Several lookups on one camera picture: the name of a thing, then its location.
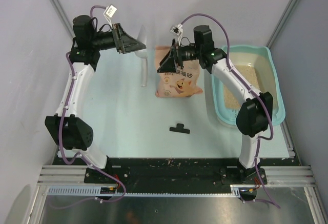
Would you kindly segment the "clear plastic scoop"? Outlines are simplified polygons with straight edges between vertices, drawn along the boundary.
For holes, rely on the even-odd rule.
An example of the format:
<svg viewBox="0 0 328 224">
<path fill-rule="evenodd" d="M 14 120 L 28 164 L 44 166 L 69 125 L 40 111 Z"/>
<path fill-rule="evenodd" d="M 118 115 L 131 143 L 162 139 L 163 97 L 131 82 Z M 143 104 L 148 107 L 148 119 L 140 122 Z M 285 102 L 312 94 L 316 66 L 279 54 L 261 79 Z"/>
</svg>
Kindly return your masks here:
<svg viewBox="0 0 328 224">
<path fill-rule="evenodd" d="M 144 25 L 141 26 L 137 39 L 147 45 L 147 33 Z M 135 55 L 141 59 L 141 86 L 147 86 L 148 80 L 148 52 L 147 49 L 138 50 L 135 52 Z"/>
</svg>

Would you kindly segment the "orange cat litter bag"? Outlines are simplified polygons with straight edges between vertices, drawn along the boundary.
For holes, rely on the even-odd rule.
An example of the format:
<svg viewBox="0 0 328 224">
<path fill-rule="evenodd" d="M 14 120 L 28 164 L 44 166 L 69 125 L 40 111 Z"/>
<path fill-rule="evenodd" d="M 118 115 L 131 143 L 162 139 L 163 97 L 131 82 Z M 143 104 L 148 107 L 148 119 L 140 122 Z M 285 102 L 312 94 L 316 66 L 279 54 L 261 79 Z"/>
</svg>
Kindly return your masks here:
<svg viewBox="0 0 328 224">
<path fill-rule="evenodd" d="M 183 70 L 178 67 L 177 73 L 159 73 L 156 97 L 190 97 L 201 94 L 203 89 L 197 85 L 200 75 L 199 60 L 183 63 Z"/>
</svg>

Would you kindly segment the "black bag clip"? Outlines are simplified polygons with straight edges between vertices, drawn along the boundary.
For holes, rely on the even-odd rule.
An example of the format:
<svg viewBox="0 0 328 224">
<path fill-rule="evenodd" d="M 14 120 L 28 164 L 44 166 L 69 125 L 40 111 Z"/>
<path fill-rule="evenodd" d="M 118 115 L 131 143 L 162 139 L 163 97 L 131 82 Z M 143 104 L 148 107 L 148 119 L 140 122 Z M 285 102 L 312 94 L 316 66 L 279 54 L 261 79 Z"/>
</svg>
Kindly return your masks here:
<svg viewBox="0 0 328 224">
<path fill-rule="evenodd" d="M 177 123 L 175 127 L 170 127 L 169 131 L 183 133 L 183 134 L 190 134 L 190 129 L 185 128 L 185 125 L 182 123 Z"/>
</svg>

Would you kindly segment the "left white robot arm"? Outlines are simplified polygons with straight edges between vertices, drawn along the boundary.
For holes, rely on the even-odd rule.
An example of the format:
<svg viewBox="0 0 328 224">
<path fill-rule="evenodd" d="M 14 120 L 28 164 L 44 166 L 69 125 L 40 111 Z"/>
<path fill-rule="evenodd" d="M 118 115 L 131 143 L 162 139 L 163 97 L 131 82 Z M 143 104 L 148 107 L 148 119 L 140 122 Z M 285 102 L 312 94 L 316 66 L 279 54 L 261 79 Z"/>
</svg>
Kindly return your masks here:
<svg viewBox="0 0 328 224">
<path fill-rule="evenodd" d="M 100 52 L 116 49 L 126 54 L 146 49 L 146 38 L 133 38 L 116 23 L 103 32 L 97 28 L 97 18 L 88 15 L 73 20 L 70 52 L 66 54 L 70 73 L 59 107 L 53 116 L 45 118 L 45 126 L 61 154 L 74 153 L 82 157 L 90 167 L 97 167 L 95 176 L 103 183 L 113 178 L 113 170 L 107 167 L 107 156 L 93 143 L 93 129 L 82 119 L 82 111 L 89 83 L 96 72 Z"/>
</svg>

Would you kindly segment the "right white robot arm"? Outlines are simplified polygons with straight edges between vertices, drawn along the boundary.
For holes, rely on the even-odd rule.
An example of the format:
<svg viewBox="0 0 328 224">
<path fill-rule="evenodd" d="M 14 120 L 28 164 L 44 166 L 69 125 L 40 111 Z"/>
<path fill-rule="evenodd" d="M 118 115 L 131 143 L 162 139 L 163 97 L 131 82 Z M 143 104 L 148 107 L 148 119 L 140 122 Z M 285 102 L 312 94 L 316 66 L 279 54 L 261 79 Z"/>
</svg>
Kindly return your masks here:
<svg viewBox="0 0 328 224">
<path fill-rule="evenodd" d="M 252 86 L 233 66 L 229 51 L 215 47 L 212 31 L 208 25 L 194 27 L 194 42 L 181 46 L 172 41 L 169 52 L 163 57 L 157 73 L 177 73 L 184 62 L 197 60 L 202 69 L 218 78 L 232 92 L 240 104 L 236 126 L 242 134 L 238 165 L 234 167 L 237 179 L 248 184 L 259 174 L 260 141 L 263 133 L 270 130 L 273 135 L 273 96 Z"/>
</svg>

